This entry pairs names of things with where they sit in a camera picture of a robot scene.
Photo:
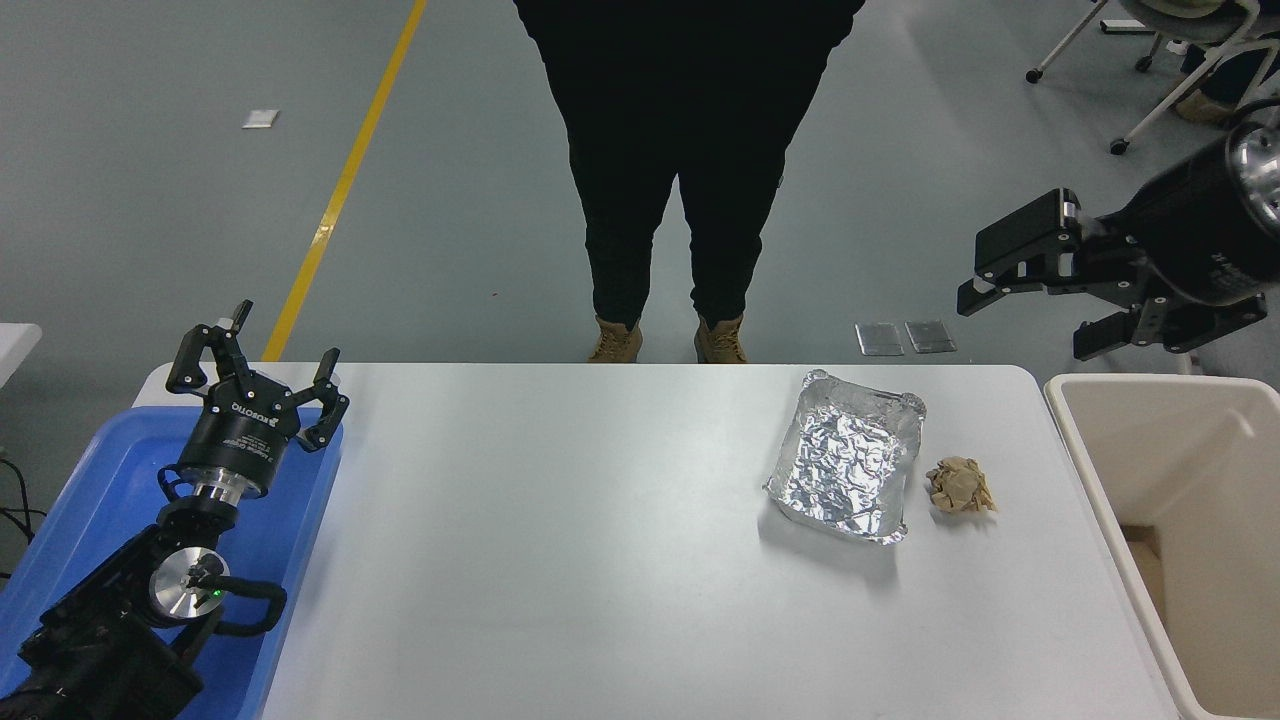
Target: crumpled aluminum foil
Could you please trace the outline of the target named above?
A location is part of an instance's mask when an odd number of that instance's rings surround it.
[[[893,544],[906,536],[902,502],[924,415],[915,395],[813,370],[764,489],[797,523]]]

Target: crumpled paper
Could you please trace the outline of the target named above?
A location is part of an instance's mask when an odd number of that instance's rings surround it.
[[[940,510],[947,512],[972,512],[996,510],[996,501],[987,488],[987,475],[972,457],[943,457],[938,466],[924,474],[929,479],[929,489]]]

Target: yellow floor line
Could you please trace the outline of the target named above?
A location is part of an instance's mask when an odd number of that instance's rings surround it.
[[[374,129],[378,128],[378,119],[383,115],[387,97],[392,94],[396,76],[399,73],[401,63],[404,61],[404,54],[408,53],[410,42],[413,41],[413,33],[417,31],[425,8],[426,0],[415,0],[413,9],[410,12],[408,19],[404,20],[404,29],[401,31],[392,59],[387,61],[387,70],[383,72],[383,79],[378,83],[378,92],[374,94],[369,111],[365,113],[365,122],[361,123],[356,142],[351,147],[351,154],[347,155],[347,164],[343,165],[338,184],[333,188],[333,195],[329,196],[329,206],[325,208],[324,217],[320,218],[320,227],[316,228],[316,234],[311,238],[311,247],[307,250],[306,258],[302,259],[302,268],[298,269],[298,275],[293,279],[293,288],[289,290],[284,307],[280,309],[280,316],[275,320],[275,329],[271,331],[266,351],[262,352],[264,363],[279,360],[285,343],[289,342],[293,324],[297,323],[298,313],[302,311],[302,302],[306,301],[307,291],[311,290],[311,281],[315,279],[316,269],[320,268],[324,251],[329,247],[329,237],[333,236],[333,228],[338,224],[338,217],[342,215],[347,193],[351,192],[351,186],[356,182],[360,163],[364,161],[365,151],[369,150],[369,141],[372,140]]]

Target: trash bin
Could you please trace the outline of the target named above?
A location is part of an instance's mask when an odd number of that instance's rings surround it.
[[[1044,391],[1179,711],[1280,717],[1280,395],[1140,374]]]

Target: person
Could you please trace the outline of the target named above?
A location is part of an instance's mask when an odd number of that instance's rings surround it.
[[[827,58],[864,0],[515,0],[564,119],[599,340],[634,363],[672,183],[690,228],[701,363],[740,341],[760,229]]]
[[[1162,13],[1180,18],[1206,18],[1212,14],[1242,15],[1244,10],[1229,0],[1142,0]],[[1280,14],[1280,0],[1260,0],[1262,15]],[[1265,38],[1280,38],[1280,32],[1263,35]],[[1174,105],[1174,113],[1184,120],[1221,126],[1235,111],[1244,99],[1253,76],[1266,60],[1266,50],[1251,50],[1222,60],[1199,86]],[[1181,73],[1188,76],[1204,63],[1204,50],[1190,46],[1183,59]],[[1263,77],[1270,78],[1280,69],[1280,55],[1271,63]]]

